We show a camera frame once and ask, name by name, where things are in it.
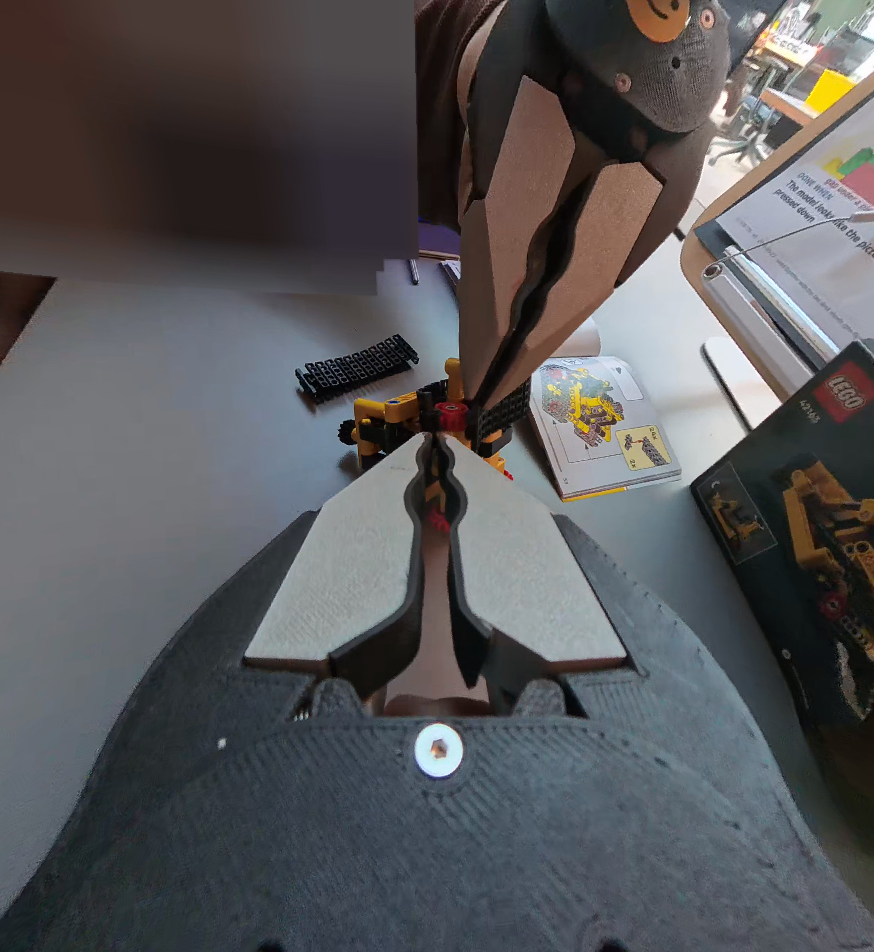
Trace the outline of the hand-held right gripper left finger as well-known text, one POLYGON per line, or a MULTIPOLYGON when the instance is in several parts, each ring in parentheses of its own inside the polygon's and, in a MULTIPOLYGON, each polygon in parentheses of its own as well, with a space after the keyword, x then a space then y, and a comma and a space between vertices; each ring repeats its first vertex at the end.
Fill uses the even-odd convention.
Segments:
POLYGON ((322 506, 246 648, 255 667, 347 681, 367 700, 421 641, 421 508, 428 436, 418 434, 322 506))

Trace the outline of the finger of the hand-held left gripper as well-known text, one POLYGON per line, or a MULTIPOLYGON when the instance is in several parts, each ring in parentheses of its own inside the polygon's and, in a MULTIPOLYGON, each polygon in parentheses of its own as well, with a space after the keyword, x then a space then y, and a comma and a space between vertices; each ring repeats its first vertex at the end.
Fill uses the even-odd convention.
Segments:
POLYGON ((574 151, 558 96, 522 77, 486 194, 470 203, 462 225, 459 364, 469 400, 498 402, 522 382, 512 376, 514 359, 503 356, 519 321, 514 302, 574 151))
POLYGON ((472 398, 491 409, 522 386, 604 303, 662 190, 641 163, 609 163, 552 220, 542 275, 518 292, 515 322, 472 398))

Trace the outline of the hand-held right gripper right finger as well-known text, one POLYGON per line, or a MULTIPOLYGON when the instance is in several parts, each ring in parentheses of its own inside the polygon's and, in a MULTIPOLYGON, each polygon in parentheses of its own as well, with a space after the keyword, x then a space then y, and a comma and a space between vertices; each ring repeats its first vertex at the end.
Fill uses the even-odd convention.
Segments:
POLYGON ((447 592, 467 686, 624 665, 626 650, 550 510, 457 440, 444 439, 447 592))

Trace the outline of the yellow lego bulldozer model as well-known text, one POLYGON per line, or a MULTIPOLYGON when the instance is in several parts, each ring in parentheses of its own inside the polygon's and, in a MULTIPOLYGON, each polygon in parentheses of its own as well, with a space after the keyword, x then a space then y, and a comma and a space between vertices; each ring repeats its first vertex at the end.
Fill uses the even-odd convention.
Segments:
MULTIPOLYGON (((453 357, 447 359, 443 369, 443 379, 435 382, 442 381, 447 378, 449 373, 456 372, 460 375, 464 387, 464 378, 460 369, 459 358, 453 357)), ((368 398, 355 400, 353 404, 353 418, 341 423, 338 436, 342 443, 348 446, 354 446, 357 449, 361 470, 371 470, 384 458, 400 449, 420 433, 436 433, 465 446, 454 437, 438 432, 425 432, 421 430, 418 422, 417 398, 415 396, 417 389, 386 400, 374 401, 368 398)), ((482 460, 507 480, 513 480, 512 474, 506 468, 502 450, 489 461, 482 460)))

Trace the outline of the black lego track strip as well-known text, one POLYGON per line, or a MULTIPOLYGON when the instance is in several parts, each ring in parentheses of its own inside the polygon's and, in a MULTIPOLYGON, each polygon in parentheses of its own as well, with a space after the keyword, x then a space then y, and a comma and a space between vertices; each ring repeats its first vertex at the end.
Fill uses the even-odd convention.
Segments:
POLYGON ((487 408, 465 397, 460 375, 455 372, 417 389, 415 396, 421 430, 454 437, 489 461, 510 442, 515 423, 526 417, 530 384, 525 382, 487 408))
POLYGON ((418 352, 401 335, 394 334, 369 348, 326 361, 305 363, 295 369, 306 398, 320 405, 410 370, 419 363, 418 352))

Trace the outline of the lego instruction booklet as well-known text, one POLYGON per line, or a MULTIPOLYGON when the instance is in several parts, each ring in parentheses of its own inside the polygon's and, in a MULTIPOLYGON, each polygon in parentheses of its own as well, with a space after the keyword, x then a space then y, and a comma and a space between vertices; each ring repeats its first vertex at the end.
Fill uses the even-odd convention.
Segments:
POLYGON ((565 502, 682 476, 645 388, 600 350, 590 316, 528 383, 526 415, 565 502))

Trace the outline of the black lego set box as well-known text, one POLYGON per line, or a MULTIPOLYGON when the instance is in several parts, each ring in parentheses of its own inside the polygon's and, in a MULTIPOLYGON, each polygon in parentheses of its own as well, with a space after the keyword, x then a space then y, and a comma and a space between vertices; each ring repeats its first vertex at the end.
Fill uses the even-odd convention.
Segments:
POLYGON ((802 722, 874 798, 874 339, 691 484, 802 722))

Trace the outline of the wooden sheet board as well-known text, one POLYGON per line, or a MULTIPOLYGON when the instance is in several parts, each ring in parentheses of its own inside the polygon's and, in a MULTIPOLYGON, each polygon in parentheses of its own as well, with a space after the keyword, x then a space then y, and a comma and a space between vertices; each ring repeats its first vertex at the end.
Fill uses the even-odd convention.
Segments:
MULTIPOLYGON (((831 123, 836 122, 844 112, 849 111, 855 106, 859 105, 859 103, 868 97, 873 91, 874 71, 868 78, 863 79, 854 89, 851 89, 837 103, 809 122, 809 124, 805 126, 803 130, 796 133, 780 149, 777 149, 755 171, 747 175, 742 181, 734 185, 723 196, 711 204, 711 206, 696 221, 690 232, 687 234, 681 253, 682 271, 695 292, 699 294, 697 291, 699 284, 699 274, 701 269, 705 268, 707 264, 716 260, 723 260, 731 262, 733 268, 740 269, 740 257, 749 258, 749 253, 746 250, 738 249, 737 246, 730 244, 729 239, 722 235, 716 224, 716 219, 729 207, 737 203, 741 198, 745 197, 749 192, 751 192, 753 187, 761 184, 769 174, 776 172, 780 166, 784 165, 786 161, 792 157, 794 153, 809 145, 813 138, 815 138, 819 133, 825 131, 831 123)), ((705 305, 713 313, 710 306, 706 303, 705 305)), ((779 399, 787 399, 798 389, 797 388, 791 393, 787 393, 782 388, 780 383, 771 380, 766 374, 763 374, 761 367, 756 363, 753 363, 745 351, 743 351, 743 353, 748 357, 750 362, 755 366, 760 375, 779 399)))

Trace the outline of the yellow storage bin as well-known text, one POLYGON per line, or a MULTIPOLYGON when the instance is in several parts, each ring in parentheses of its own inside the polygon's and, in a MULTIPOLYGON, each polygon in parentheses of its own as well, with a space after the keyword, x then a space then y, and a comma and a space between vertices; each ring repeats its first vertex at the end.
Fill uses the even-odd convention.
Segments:
POLYGON ((805 108, 815 114, 824 113, 856 85, 849 76, 825 68, 805 100, 805 108))

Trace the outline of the white stand base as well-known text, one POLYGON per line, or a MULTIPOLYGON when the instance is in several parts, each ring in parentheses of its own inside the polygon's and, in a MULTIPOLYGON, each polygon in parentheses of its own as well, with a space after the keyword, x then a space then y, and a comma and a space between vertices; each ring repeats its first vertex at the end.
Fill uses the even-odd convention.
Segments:
POLYGON ((706 339, 702 356, 746 432, 753 431, 781 406, 782 401, 729 337, 706 339))

